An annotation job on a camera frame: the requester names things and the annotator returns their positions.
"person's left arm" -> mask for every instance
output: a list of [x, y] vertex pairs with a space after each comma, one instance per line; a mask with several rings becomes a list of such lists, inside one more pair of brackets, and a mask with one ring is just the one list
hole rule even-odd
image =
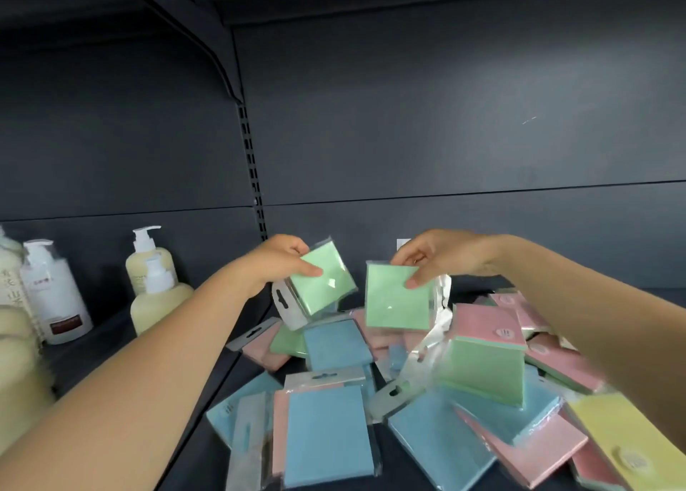
[[245, 301], [267, 282], [320, 276], [307, 251], [277, 235], [219, 270], [0, 457], [0, 489], [153, 490]]

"person's left hand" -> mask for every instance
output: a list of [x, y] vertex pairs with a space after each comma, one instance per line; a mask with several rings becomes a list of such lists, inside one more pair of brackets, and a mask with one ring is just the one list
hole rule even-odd
[[308, 252], [307, 244], [297, 236], [274, 235], [229, 266], [236, 267], [240, 276], [248, 281], [248, 294], [252, 297], [267, 282], [282, 280], [292, 274], [321, 276], [323, 271], [319, 267], [300, 258]]

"yellow sticky note pad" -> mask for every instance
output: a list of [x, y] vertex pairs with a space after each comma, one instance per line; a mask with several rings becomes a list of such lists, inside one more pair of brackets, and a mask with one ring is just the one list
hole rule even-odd
[[633, 491], [686, 490], [686, 455], [622, 394], [588, 396], [570, 407]]

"forearm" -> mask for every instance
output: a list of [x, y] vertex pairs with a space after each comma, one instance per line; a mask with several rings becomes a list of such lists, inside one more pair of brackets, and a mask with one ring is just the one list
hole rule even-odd
[[245, 285], [229, 264], [82, 381], [0, 460], [0, 488], [154, 489], [248, 297]]
[[686, 310], [540, 245], [498, 237], [497, 270], [682, 450]]

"green sticky note pad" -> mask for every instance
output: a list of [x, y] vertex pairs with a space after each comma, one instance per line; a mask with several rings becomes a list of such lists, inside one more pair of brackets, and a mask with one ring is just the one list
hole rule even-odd
[[406, 265], [367, 264], [367, 326], [418, 331], [431, 328], [432, 284], [405, 288], [405, 282], [416, 270], [417, 267]]
[[288, 356], [307, 357], [307, 346], [304, 343], [303, 330], [291, 331], [287, 326], [279, 327], [279, 332], [274, 336], [269, 346], [272, 354], [287, 354]]
[[310, 316], [356, 290], [355, 280], [332, 241], [304, 254], [303, 260], [324, 271], [321, 276], [291, 276], [298, 299]]
[[524, 352], [452, 340], [438, 365], [439, 383], [517, 408], [524, 406]]

